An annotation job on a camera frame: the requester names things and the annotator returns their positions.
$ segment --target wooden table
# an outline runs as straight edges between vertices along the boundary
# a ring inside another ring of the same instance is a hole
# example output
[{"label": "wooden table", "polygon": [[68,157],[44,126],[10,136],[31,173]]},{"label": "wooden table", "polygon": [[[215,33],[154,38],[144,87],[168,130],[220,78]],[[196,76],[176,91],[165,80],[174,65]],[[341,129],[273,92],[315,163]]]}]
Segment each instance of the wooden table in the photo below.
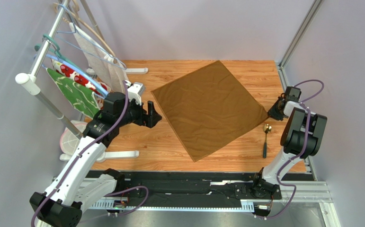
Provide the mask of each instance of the wooden table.
[{"label": "wooden table", "polygon": [[[145,103],[155,102],[151,91],[213,61],[124,61],[130,68],[149,68],[144,75],[128,75],[131,82],[146,86],[142,98]],[[222,61],[241,84],[265,107],[274,104],[283,92],[274,61]],[[155,102],[155,108],[164,116]],[[262,158],[265,133],[264,124],[239,137],[224,148],[197,162],[193,162],[170,127],[166,118],[152,129],[129,124],[120,129],[108,151],[139,150],[135,159],[106,160],[95,163],[92,169],[113,168],[138,171],[213,171],[257,172],[268,165],[280,150],[280,137],[287,120],[268,119],[272,126],[268,134],[267,158]],[[304,162],[295,165],[292,172],[305,172]]]}]

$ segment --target wall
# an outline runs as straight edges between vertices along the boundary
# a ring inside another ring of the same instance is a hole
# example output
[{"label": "wall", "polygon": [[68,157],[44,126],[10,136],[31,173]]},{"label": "wall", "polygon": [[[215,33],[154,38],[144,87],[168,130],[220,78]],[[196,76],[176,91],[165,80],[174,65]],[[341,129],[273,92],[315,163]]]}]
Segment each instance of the wall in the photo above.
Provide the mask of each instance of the wall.
[{"label": "wall", "polygon": [[[48,33],[54,13],[51,0],[0,1],[0,226],[29,226],[32,208],[29,198],[42,192],[57,175],[59,138],[63,125],[36,98],[15,82],[20,72],[28,72],[35,54],[34,44]],[[73,49],[63,54],[86,65],[84,55]],[[57,107],[71,119],[78,113],[59,93],[43,69],[37,84]]]},{"label": "wall", "polygon": [[[365,226],[365,1],[324,1],[285,71],[290,84],[325,82],[307,103],[328,117],[314,165],[328,182],[342,226]],[[302,86],[303,97],[317,89]]]},{"label": "wall", "polygon": [[280,60],[312,0],[101,0],[89,6],[120,59]]}]

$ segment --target spoon handle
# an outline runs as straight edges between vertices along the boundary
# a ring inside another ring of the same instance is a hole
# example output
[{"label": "spoon handle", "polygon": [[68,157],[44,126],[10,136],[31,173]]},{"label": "spoon handle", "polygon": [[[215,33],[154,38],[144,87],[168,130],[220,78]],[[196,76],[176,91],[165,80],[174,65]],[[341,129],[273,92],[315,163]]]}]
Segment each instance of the spoon handle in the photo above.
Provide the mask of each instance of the spoon handle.
[{"label": "spoon handle", "polygon": [[267,152],[267,146],[266,146],[266,141],[264,143],[264,153],[263,153],[263,158],[266,158],[266,152]]}]

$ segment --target brown cloth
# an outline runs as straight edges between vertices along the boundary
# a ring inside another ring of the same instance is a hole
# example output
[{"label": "brown cloth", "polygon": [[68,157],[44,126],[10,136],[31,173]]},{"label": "brown cloth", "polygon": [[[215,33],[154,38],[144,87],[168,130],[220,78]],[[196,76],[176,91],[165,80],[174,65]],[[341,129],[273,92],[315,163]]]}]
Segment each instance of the brown cloth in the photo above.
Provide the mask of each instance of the brown cloth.
[{"label": "brown cloth", "polygon": [[267,119],[264,107],[220,61],[180,77],[152,93],[195,162]]}]

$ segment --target white towel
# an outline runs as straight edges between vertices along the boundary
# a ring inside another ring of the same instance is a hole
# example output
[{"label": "white towel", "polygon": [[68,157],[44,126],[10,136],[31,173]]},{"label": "white towel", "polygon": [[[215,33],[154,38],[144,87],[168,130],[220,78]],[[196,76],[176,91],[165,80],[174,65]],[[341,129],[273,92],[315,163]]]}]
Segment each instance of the white towel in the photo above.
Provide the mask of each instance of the white towel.
[{"label": "white towel", "polygon": [[[73,23],[69,23],[70,29],[74,32]],[[105,59],[109,62],[114,62],[115,56],[110,56],[101,49],[103,49],[95,40],[93,40],[89,35],[87,35],[83,30],[76,26],[77,31],[84,37],[81,37],[80,34],[74,33],[74,37],[76,38],[79,47],[87,51],[95,56],[98,56],[102,59]],[[93,42],[96,46],[101,47],[98,48],[86,39]],[[125,70],[118,68],[108,62],[102,61],[88,53],[84,53],[89,62],[89,66],[95,71],[96,75],[106,84],[111,86],[112,91],[118,91],[125,93],[124,86],[122,84],[122,80],[129,80],[126,75]]]}]

